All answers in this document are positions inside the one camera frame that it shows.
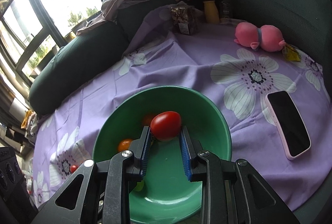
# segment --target pillow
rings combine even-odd
[[[331,0],[231,0],[235,18],[258,27],[274,25],[285,41],[323,65],[325,86],[332,96]]]
[[[29,102],[37,114],[52,113],[81,85],[121,59],[129,41],[113,22],[77,36],[52,58],[33,82]]]
[[[144,17],[152,10],[169,4],[175,4],[175,0],[149,0],[120,9],[117,12],[117,23],[121,25],[127,34],[129,41],[135,36],[141,26]]]

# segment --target phone screen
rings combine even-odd
[[[286,91],[270,93],[267,96],[283,130],[289,152],[295,157],[310,146],[302,118]]]

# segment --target yellow bottle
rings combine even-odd
[[[207,23],[219,24],[219,13],[217,6],[215,6],[215,1],[204,1],[204,13]]]

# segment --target toy tag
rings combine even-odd
[[[289,44],[286,44],[283,47],[283,57],[287,61],[301,61],[300,56],[295,48],[291,47]]]

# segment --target green bowl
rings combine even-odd
[[[176,86],[154,87],[124,101],[106,120],[97,137],[93,159],[112,158],[117,145],[142,133],[146,114],[176,111],[192,138],[221,159],[231,159],[231,137],[225,118],[204,95]],[[178,138],[151,146],[144,187],[129,195],[131,220],[136,223],[171,224],[195,214],[201,206],[201,182],[184,174]]]

